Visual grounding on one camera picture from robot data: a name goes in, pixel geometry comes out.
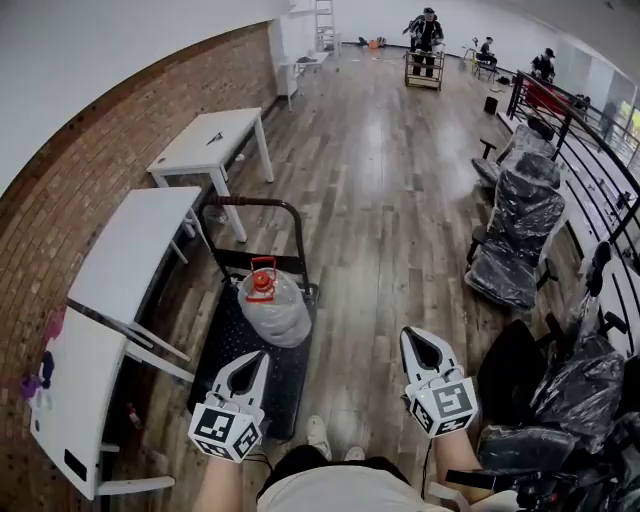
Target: person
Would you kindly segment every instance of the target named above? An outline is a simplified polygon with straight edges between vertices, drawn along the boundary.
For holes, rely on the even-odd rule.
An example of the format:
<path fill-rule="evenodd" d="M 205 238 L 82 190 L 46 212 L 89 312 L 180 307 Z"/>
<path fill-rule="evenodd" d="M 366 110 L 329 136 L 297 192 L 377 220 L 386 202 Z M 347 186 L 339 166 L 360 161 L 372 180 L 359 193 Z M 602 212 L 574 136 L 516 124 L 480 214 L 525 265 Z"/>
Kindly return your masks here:
<path fill-rule="evenodd" d="M 605 142 L 611 142 L 611 137 L 613 135 L 613 127 L 615 125 L 614 118 L 618 113 L 618 105 L 615 101 L 609 101 L 604 106 L 604 110 L 602 111 L 602 115 L 600 116 L 600 134 Z"/>
<path fill-rule="evenodd" d="M 476 54 L 476 60 L 479 62 L 488 62 L 492 66 L 498 63 L 495 55 L 491 53 L 491 45 L 493 44 L 493 37 L 487 37 L 487 40 L 480 47 L 480 51 Z"/>
<path fill-rule="evenodd" d="M 435 11 L 431 7 L 426 7 L 423 14 L 409 23 L 409 26 L 405 28 L 402 33 L 406 34 L 409 31 L 411 31 L 412 53 L 416 50 L 431 52 L 433 46 L 441 44 L 444 39 L 444 33 L 438 21 L 438 16 L 436 16 Z M 424 62 L 425 64 L 433 65 L 435 63 L 433 57 L 426 57 L 425 59 L 425 57 L 414 56 L 413 59 L 419 64 Z M 420 76 L 420 69 L 419 66 L 414 66 L 413 74 Z M 425 69 L 425 72 L 426 76 L 433 76 L 433 69 Z"/>
<path fill-rule="evenodd" d="M 555 58 L 555 54 L 551 48 L 547 48 L 543 54 L 538 55 L 531 61 L 531 74 L 536 78 L 541 78 L 545 82 L 553 83 L 556 72 L 553 68 L 551 59 Z"/>
<path fill-rule="evenodd" d="M 276 464 L 258 494 L 258 512 L 448 512 L 424 503 L 400 470 L 384 457 L 365 459 L 354 447 L 342 462 L 331 462 L 331 447 L 322 419 L 307 423 L 308 444 L 298 446 Z M 442 485 L 459 491 L 469 503 L 480 501 L 490 491 L 445 483 L 449 469 L 480 469 L 465 430 L 433 440 L 437 478 Z M 242 467 L 211 457 L 193 512 L 241 512 Z"/>

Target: plastic water bottle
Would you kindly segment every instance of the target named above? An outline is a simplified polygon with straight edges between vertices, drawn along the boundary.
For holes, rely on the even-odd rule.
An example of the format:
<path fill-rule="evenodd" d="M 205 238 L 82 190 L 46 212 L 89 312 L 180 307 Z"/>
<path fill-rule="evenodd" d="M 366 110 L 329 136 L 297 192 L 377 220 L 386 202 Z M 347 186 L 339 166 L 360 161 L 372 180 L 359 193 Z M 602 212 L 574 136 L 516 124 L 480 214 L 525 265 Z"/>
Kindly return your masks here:
<path fill-rule="evenodd" d="M 273 261 L 273 268 L 253 270 L 254 261 Z M 277 347 L 292 348 L 311 331 L 311 318 L 300 288 L 286 272 L 276 270 L 273 256 L 251 260 L 251 274 L 238 289 L 244 316 L 262 339 Z"/>

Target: ceiling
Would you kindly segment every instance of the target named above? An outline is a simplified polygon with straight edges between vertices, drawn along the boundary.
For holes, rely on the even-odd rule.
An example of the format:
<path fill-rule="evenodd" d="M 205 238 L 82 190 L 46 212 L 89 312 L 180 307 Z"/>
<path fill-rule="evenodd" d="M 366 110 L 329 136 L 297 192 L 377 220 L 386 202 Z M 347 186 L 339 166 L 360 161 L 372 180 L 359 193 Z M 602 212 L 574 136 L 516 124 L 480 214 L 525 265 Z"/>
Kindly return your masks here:
<path fill-rule="evenodd" d="M 640 84 L 640 0 L 488 0 L 581 39 Z"/>

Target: cable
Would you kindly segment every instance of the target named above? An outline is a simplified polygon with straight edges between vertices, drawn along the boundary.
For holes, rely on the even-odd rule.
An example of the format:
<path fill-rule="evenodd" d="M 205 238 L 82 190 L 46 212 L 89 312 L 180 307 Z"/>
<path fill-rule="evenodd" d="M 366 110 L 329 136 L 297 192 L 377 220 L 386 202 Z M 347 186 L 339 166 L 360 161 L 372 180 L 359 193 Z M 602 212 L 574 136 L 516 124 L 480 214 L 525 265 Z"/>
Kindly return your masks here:
<path fill-rule="evenodd" d="M 269 472 L 270 473 L 273 472 L 273 466 L 271 466 L 269 459 L 264 453 L 253 453 L 247 456 L 245 460 L 248 460 L 249 462 L 261 462 L 262 464 L 266 464 L 267 466 L 269 466 Z"/>
<path fill-rule="evenodd" d="M 427 454 L 424 457 L 424 466 L 422 466 L 422 490 L 420 491 L 420 497 L 424 500 L 424 486 L 427 483 L 427 463 L 429 462 L 429 452 L 431 451 L 431 442 L 429 440 L 429 448 L 427 448 Z"/>

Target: white folding table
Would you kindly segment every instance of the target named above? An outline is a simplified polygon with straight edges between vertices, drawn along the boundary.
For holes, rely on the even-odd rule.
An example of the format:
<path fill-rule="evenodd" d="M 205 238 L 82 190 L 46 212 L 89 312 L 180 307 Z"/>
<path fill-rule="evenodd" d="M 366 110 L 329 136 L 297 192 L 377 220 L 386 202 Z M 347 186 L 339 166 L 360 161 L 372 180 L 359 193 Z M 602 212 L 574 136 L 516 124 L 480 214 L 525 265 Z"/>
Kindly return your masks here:
<path fill-rule="evenodd" d="M 100 453 L 119 451 L 116 445 L 104 444 L 102 435 L 125 356 L 187 382 L 193 382 L 193 374 L 68 307 L 60 334 L 45 350 L 53 360 L 53 372 L 49 388 L 38 390 L 40 406 L 34 404 L 30 431 L 69 481 L 90 500 L 172 486 L 175 480 L 170 476 L 101 482 Z"/>
<path fill-rule="evenodd" d="M 154 342 L 185 361 L 190 360 L 189 356 L 138 324 L 136 316 L 167 248 L 171 247 L 187 263 L 173 238 L 200 190 L 173 187 L 129 192 L 102 230 L 69 290 L 70 299 L 108 318 L 136 341 L 147 347 Z M 202 236 L 197 217 L 193 222 Z"/>
<path fill-rule="evenodd" d="M 208 174 L 219 196 L 228 196 L 225 162 L 255 128 L 264 179 L 273 182 L 273 170 L 264 136 L 260 108 L 227 110 L 196 117 L 147 168 L 159 187 L 168 187 L 166 176 Z M 235 206 L 224 207 L 236 238 L 246 242 L 247 234 Z M 194 219 L 193 211 L 189 218 Z"/>

